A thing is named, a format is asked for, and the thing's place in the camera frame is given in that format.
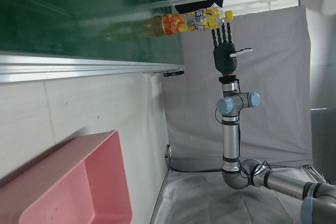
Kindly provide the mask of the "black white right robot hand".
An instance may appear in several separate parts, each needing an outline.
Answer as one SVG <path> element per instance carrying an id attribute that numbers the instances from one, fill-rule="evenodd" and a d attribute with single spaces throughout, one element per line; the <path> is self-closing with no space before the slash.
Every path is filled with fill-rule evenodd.
<path id="1" fill-rule="evenodd" d="M 252 48 L 236 50 L 232 41 L 230 22 L 222 24 L 220 28 L 212 29 L 214 45 L 215 68 L 223 76 L 233 74 L 237 68 L 237 57 L 247 52 L 252 52 Z"/>

